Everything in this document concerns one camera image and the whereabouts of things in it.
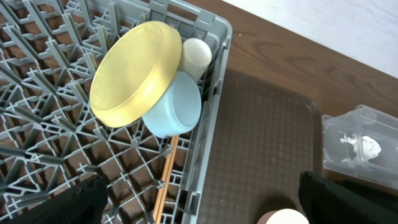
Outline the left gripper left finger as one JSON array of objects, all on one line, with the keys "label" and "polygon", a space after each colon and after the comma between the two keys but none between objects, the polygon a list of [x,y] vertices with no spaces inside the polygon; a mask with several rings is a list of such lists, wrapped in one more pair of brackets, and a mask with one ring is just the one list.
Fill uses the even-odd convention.
[{"label": "left gripper left finger", "polygon": [[96,174],[5,224],[99,224],[107,203],[106,182]]}]

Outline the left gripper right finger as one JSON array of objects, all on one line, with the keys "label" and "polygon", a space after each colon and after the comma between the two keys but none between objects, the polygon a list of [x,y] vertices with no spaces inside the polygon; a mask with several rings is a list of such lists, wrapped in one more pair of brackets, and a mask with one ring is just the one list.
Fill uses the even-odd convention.
[{"label": "left gripper right finger", "polygon": [[397,224],[397,209],[380,206],[309,170],[300,174],[298,197],[310,223]]}]

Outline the white bowl with food scraps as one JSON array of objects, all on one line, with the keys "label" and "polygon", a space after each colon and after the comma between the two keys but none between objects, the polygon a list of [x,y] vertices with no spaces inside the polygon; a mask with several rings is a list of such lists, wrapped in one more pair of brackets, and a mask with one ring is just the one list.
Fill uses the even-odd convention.
[{"label": "white bowl with food scraps", "polygon": [[257,224],[309,224],[309,221],[300,212],[285,208],[265,213]]}]

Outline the light blue bowl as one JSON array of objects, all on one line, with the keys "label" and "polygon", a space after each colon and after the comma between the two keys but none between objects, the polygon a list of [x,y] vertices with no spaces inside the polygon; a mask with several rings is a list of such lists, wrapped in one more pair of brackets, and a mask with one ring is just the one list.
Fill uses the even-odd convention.
[{"label": "light blue bowl", "polygon": [[194,79],[177,72],[158,102],[143,116],[148,130],[158,138],[191,131],[201,114],[201,95]]}]

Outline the yellow plate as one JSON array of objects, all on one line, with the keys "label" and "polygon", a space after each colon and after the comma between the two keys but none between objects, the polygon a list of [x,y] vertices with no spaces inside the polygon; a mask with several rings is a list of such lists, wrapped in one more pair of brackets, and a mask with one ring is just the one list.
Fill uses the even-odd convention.
[{"label": "yellow plate", "polygon": [[180,62],[177,29],[149,21],[125,33],[98,65],[90,108],[106,126],[119,128],[144,115],[164,94]]}]

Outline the white plastic cup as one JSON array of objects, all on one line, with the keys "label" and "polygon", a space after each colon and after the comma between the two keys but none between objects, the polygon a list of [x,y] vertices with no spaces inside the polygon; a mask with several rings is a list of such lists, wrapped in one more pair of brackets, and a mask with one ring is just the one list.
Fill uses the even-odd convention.
[{"label": "white plastic cup", "polygon": [[190,38],[183,42],[178,71],[186,72],[198,83],[212,60],[211,49],[201,39]]}]

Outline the grey plastic dishwasher rack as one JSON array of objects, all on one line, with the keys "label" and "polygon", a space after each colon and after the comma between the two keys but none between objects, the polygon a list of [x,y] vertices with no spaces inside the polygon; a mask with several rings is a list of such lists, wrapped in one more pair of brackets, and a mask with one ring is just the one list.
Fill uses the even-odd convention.
[{"label": "grey plastic dishwasher rack", "polygon": [[[161,139],[142,120],[109,128],[90,110],[101,59],[147,21],[206,42],[200,121]],[[198,223],[233,29],[185,1],[1,2],[1,222],[98,174],[101,223]]]}]

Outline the black plastic tray bin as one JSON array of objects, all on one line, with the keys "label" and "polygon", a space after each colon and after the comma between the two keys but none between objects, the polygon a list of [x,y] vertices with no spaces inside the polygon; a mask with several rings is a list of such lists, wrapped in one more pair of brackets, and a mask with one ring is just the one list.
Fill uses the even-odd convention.
[{"label": "black plastic tray bin", "polygon": [[380,206],[391,210],[397,209],[397,196],[395,195],[350,180],[339,180],[336,183]]}]

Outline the clear plastic bin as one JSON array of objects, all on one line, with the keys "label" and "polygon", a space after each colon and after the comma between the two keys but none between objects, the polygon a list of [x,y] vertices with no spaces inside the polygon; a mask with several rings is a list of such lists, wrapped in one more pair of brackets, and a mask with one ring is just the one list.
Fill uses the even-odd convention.
[{"label": "clear plastic bin", "polygon": [[[393,189],[397,188],[397,118],[366,105],[358,105],[354,110],[339,116],[322,116],[323,125],[323,166],[344,175],[355,177]],[[376,140],[381,152],[379,155],[350,167],[343,159],[354,159],[353,146],[341,143],[340,138],[356,133],[361,139],[369,136]],[[360,157],[363,157],[359,141]]]}]

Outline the dark brown serving tray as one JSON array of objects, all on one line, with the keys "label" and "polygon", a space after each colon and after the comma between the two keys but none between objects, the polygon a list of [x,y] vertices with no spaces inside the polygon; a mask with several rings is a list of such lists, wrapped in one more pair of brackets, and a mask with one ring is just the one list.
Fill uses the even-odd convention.
[{"label": "dark brown serving tray", "polygon": [[227,70],[198,223],[256,223],[301,210],[299,178],[321,171],[322,119],[313,100]]}]

